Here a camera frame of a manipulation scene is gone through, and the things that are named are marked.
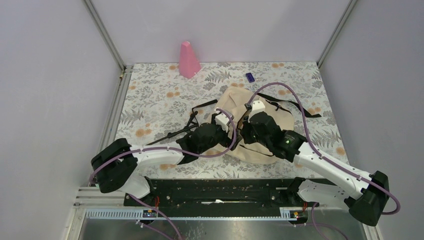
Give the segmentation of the cream canvas backpack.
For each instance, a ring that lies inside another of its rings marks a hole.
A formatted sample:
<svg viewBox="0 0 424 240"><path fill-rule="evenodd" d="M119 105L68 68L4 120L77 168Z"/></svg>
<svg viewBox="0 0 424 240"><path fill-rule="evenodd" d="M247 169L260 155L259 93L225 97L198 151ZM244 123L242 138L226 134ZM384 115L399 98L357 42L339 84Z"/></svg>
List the cream canvas backpack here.
<svg viewBox="0 0 424 240"><path fill-rule="evenodd" d="M294 131L293 114L269 95L229 87L216 102L210 122L188 134L181 146L196 154L215 149L251 164L312 162L318 156Z"/></svg>

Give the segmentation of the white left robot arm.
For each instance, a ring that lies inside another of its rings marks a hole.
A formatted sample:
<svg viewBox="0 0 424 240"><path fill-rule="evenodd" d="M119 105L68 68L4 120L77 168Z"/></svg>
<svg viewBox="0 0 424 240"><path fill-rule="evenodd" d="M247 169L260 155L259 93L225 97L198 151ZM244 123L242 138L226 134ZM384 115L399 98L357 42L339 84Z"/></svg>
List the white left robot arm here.
<svg viewBox="0 0 424 240"><path fill-rule="evenodd" d="M155 192L147 177L138 176L138 170L155 165L185 165L207 158L205 153L216 147L224 150L213 158L230 152L236 145L237 127L234 116L216 108L210 123L203 123L184 137L167 144L132 146L119 138L91 160L93 168L89 182L97 184L101 193L123 192L136 197L144 206L152 204Z"/></svg>

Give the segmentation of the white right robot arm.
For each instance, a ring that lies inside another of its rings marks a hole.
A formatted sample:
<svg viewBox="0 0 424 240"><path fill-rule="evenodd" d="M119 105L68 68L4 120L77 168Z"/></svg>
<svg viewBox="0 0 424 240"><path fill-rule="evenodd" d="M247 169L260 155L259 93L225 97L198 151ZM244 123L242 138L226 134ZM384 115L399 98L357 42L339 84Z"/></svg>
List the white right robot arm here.
<svg viewBox="0 0 424 240"><path fill-rule="evenodd" d="M287 201L299 206L304 201L330 204L348 210L359 222L375 227L389 200L389 178L381 172L354 168L326 153L293 130L282 130L256 100L245 105L240 134L246 144L260 144L274 157L302 165L318 173L332 185L298 180L287 191Z"/></svg>

